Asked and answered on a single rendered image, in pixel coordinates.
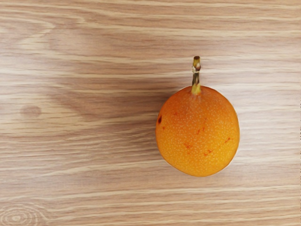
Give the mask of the orange speckled fruit with stem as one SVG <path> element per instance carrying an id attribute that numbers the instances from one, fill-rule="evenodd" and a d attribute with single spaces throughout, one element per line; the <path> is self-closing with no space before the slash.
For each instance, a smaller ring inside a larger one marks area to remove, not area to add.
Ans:
<path id="1" fill-rule="evenodd" d="M 164 160 L 179 171 L 206 177 L 226 168 L 240 140 L 237 113 L 220 92 L 202 86 L 200 57 L 192 63 L 192 85 L 173 94 L 156 121 L 156 142 Z"/>

